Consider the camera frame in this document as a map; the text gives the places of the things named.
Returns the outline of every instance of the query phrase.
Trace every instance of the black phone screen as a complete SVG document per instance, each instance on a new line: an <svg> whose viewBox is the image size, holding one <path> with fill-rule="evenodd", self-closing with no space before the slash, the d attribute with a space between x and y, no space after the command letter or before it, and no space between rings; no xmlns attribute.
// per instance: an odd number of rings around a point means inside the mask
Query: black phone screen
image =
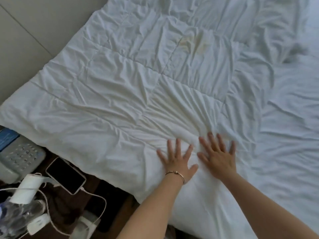
<svg viewBox="0 0 319 239"><path fill-rule="evenodd" d="M46 172L71 194L75 194L85 182L85 178L60 157L49 165Z"/></svg>

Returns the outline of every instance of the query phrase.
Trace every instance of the silver bracelet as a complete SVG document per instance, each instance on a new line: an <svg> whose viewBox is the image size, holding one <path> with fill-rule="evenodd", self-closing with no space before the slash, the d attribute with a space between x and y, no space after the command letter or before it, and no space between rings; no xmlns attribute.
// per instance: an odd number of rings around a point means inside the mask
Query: silver bracelet
<svg viewBox="0 0 319 239"><path fill-rule="evenodd" d="M183 179L183 185L185 184L184 176L182 176L179 172L177 172L177 171L168 171L166 174L171 174L171 173L174 173L174 174L178 174L178 175L180 175L180 176L181 176L181 178Z"/></svg>

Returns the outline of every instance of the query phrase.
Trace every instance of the person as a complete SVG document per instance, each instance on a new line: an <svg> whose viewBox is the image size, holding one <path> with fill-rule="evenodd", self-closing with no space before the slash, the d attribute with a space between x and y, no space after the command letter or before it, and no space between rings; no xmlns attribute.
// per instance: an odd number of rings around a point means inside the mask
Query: person
<svg viewBox="0 0 319 239"><path fill-rule="evenodd" d="M211 132L209 142L199 137L207 154L198 153L198 158L219 179L236 199L258 239L289 238L319 239L319 236L303 222L262 194L236 172L234 141L229 151L219 134L217 141ZM175 151L167 141L166 158L160 150L166 175L154 192L133 213L117 239L163 239L174 201L183 186L196 173L198 165L188 168L193 145L181 154L181 140L176 139Z"/></svg>

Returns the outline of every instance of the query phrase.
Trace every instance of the blue label on telephone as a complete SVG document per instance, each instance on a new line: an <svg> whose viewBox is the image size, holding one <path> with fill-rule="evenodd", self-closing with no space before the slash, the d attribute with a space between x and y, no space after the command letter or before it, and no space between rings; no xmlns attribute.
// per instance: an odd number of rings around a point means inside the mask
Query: blue label on telephone
<svg viewBox="0 0 319 239"><path fill-rule="evenodd" d="M7 146L9 146L14 140L16 140L20 135L9 129L4 128L0 132L0 152L2 152Z"/></svg>

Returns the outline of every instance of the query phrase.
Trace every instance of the person's right hand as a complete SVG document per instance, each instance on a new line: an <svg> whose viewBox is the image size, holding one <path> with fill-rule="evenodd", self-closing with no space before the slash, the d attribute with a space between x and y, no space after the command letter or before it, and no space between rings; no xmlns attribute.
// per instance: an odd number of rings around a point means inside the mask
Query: person's right hand
<svg viewBox="0 0 319 239"><path fill-rule="evenodd" d="M217 138L218 143L215 141L212 132L208 133L210 143L206 142L203 137L199 137L199 142L205 148L208 156L200 152L197 153L197 156L215 178L222 180L229 174L236 173L236 145L232 141L229 152L227 152L220 134L217 134Z"/></svg>

